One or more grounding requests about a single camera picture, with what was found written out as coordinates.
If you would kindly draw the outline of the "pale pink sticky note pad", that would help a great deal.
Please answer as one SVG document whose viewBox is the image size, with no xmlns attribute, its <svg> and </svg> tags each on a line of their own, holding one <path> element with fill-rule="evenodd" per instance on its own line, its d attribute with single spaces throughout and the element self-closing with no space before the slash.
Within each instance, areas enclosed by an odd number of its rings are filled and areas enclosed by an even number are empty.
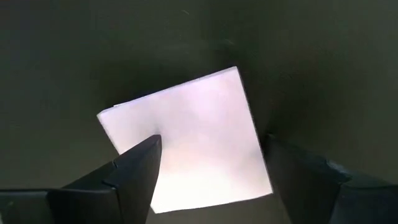
<svg viewBox="0 0 398 224">
<path fill-rule="evenodd" d="M 119 153 L 158 134 L 159 177 L 151 207 L 174 212 L 272 193 L 236 67 L 103 110 L 98 120 Z"/>
</svg>

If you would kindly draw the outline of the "black table mat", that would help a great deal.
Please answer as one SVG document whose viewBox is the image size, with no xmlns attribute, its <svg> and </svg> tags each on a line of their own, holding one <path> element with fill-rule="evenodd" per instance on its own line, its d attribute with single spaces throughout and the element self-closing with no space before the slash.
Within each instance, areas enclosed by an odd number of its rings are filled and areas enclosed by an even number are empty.
<svg viewBox="0 0 398 224">
<path fill-rule="evenodd" d="M 0 189 L 117 156 L 103 109 L 229 67 L 261 141 L 398 186 L 398 0 L 0 0 Z"/>
</svg>

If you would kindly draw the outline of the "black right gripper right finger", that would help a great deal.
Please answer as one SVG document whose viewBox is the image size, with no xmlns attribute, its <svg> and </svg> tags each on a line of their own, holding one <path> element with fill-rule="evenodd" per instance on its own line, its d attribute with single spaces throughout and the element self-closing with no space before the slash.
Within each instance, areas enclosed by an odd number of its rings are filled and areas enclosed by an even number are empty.
<svg viewBox="0 0 398 224">
<path fill-rule="evenodd" d="M 398 184 L 346 169 L 268 134 L 263 155 L 292 224 L 398 224 Z"/>
</svg>

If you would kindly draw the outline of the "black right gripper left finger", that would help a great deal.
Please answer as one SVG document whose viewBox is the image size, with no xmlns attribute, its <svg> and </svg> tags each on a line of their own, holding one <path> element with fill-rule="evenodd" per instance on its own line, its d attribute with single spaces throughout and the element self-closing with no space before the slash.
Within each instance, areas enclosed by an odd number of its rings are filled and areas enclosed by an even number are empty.
<svg viewBox="0 0 398 224">
<path fill-rule="evenodd" d="M 145 224 L 161 154 L 155 134 L 62 188 L 0 190 L 0 224 Z"/>
</svg>

